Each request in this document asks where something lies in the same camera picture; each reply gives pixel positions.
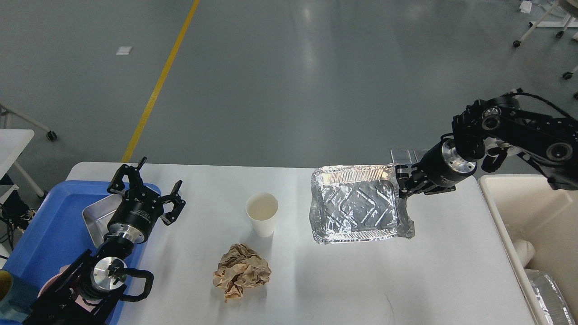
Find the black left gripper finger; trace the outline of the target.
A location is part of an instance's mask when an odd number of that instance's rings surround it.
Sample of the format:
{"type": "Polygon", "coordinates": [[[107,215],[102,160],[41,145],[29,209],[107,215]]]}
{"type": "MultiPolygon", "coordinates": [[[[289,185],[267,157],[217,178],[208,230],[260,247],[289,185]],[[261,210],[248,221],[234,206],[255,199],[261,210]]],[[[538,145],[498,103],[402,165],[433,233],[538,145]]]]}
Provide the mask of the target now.
{"type": "Polygon", "coordinates": [[[181,195],[179,194],[181,186],[182,180],[179,180],[175,183],[171,193],[158,198],[158,201],[161,202],[162,206],[165,204],[172,204],[172,210],[169,212],[164,212],[160,216],[163,223],[167,226],[176,222],[186,205],[186,201],[184,201],[184,199],[182,199],[181,195]]]}
{"type": "Polygon", "coordinates": [[[124,201],[144,201],[147,190],[140,175],[140,170],[146,161],[147,157],[142,157],[136,167],[122,164],[114,173],[113,179],[107,187],[107,192],[120,195],[124,201]]]}

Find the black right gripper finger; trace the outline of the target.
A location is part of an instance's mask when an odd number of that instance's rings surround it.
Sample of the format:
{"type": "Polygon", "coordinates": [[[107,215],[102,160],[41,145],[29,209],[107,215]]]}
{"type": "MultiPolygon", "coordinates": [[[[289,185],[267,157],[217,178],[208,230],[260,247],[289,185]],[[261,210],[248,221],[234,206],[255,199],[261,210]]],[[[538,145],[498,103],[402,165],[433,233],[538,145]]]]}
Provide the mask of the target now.
{"type": "Polygon", "coordinates": [[[409,178],[398,178],[399,198],[407,199],[415,194],[428,193],[434,188],[434,183],[426,179],[413,180],[409,178]]]}
{"type": "Polygon", "coordinates": [[[425,172],[419,162],[412,165],[397,164],[396,179],[397,181],[423,181],[425,172]]]}

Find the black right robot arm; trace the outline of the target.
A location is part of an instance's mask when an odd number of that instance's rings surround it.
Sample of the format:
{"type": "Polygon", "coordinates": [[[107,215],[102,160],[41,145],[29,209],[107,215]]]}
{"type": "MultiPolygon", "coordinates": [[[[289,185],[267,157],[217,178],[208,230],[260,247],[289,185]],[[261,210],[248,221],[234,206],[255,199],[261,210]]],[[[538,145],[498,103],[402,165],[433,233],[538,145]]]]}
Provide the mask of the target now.
{"type": "Polygon", "coordinates": [[[547,99],[512,91],[476,100],[454,116],[452,131],[440,137],[404,173],[396,167],[400,198],[440,194],[475,174],[477,163],[497,171],[508,156],[518,156],[553,190],[577,189],[577,119],[547,99]]]}

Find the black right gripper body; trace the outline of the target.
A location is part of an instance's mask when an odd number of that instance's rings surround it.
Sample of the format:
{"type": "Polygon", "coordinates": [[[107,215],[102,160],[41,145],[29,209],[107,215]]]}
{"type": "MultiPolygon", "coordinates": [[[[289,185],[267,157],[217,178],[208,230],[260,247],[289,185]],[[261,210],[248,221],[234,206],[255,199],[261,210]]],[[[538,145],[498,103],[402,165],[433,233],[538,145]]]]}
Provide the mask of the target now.
{"type": "Polygon", "coordinates": [[[453,139],[444,139],[428,150],[418,162],[418,170],[425,181],[423,193],[452,191],[456,184],[477,170],[477,162],[462,158],[453,139]]]}

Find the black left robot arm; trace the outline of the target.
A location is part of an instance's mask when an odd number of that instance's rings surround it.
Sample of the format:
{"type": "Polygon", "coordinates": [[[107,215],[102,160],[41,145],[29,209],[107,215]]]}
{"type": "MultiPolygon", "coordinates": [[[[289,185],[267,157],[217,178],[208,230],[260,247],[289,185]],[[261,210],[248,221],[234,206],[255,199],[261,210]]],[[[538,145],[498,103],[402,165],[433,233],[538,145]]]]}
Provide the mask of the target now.
{"type": "Polygon", "coordinates": [[[83,252],[46,287],[30,306],[23,325],[104,325],[120,301],[138,302],[151,293],[152,272],[128,267],[126,259],[145,243],[157,221],[167,226],[181,214],[186,202],[177,181],[167,195],[145,185],[139,164],[122,164],[107,192],[119,195],[119,206],[107,223],[96,253],[83,252]]]}

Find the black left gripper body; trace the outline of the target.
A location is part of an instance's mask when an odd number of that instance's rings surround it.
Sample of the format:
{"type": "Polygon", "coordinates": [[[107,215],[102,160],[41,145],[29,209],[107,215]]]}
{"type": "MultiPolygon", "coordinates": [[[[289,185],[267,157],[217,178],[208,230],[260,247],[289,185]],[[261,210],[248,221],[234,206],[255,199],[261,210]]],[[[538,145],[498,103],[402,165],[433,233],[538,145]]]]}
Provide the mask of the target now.
{"type": "Polygon", "coordinates": [[[107,224],[107,236],[124,238],[133,244],[146,242],[161,214],[159,194],[125,193],[107,224]]]}

